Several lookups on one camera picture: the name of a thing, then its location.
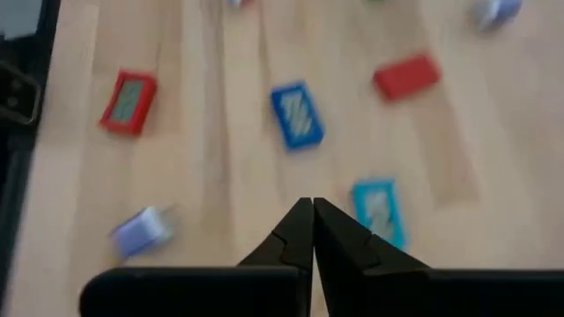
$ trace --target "blue block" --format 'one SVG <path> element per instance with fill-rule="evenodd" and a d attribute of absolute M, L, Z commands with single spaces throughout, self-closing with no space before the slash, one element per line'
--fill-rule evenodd
<path fill-rule="evenodd" d="M 286 148 L 298 150 L 321 143 L 323 125 L 306 83 L 275 87 L 271 99 Z"/>
<path fill-rule="evenodd" d="M 352 188 L 352 201 L 361 225 L 394 247 L 404 248 L 404 225 L 394 180 L 360 181 Z"/>
<path fill-rule="evenodd" d="M 474 6 L 479 30 L 499 29 L 515 18 L 522 6 L 523 0 L 480 0 Z"/>

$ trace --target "black mount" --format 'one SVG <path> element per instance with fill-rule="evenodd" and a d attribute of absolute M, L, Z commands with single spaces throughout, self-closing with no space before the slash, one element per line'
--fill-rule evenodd
<path fill-rule="evenodd" d="M 432 269 L 322 198 L 301 198 L 232 268 L 123 268 L 95 277 L 82 316 L 309 316 L 313 251 L 331 316 L 564 310 L 562 271 Z"/>

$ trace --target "light blue block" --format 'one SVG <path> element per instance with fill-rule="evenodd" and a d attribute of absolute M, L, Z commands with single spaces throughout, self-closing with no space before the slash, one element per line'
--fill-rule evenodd
<path fill-rule="evenodd" d="M 299 150 L 321 143 L 323 125 L 306 83 L 275 87 L 271 101 L 287 149 Z"/>
<path fill-rule="evenodd" d="M 404 225 L 394 180 L 359 181 L 352 188 L 352 201 L 361 225 L 394 247 L 405 247 Z"/>

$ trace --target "red block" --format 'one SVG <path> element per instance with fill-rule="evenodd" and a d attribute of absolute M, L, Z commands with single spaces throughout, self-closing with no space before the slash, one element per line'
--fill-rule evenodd
<path fill-rule="evenodd" d="M 127 92 L 128 95 L 121 99 L 123 87 L 127 83 L 140 88 L 133 93 Z M 112 98 L 100 119 L 100 125 L 115 133 L 139 136 L 156 91 L 157 80 L 153 75 L 120 70 Z M 122 114 L 126 111 L 127 114 L 125 117 L 116 116 L 115 112 L 119 111 L 122 111 Z"/>
<path fill-rule="evenodd" d="M 377 70 L 372 82 L 385 99 L 398 100 L 438 82 L 440 76 L 433 61 L 421 54 Z"/>

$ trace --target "wooden surface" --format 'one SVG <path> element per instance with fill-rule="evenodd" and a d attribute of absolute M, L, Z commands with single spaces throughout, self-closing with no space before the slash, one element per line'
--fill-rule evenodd
<path fill-rule="evenodd" d="M 564 264 L 564 4 L 527 2 L 492 35 L 468 25 L 471 4 L 63 0 L 8 315 L 76 315 L 84 283 L 117 265 L 108 233 L 144 206 L 177 204 L 177 234 L 126 265 L 232 265 L 299 197 L 353 214 L 371 176 L 397 179 L 408 252 L 429 265 Z M 382 103 L 374 70 L 423 50 L 442 82 Z M 120 68 L 160 84 L 136 140 L 97 126 Z M 288 154 L 268 92 L 296 79 L 327 133 Z"/>

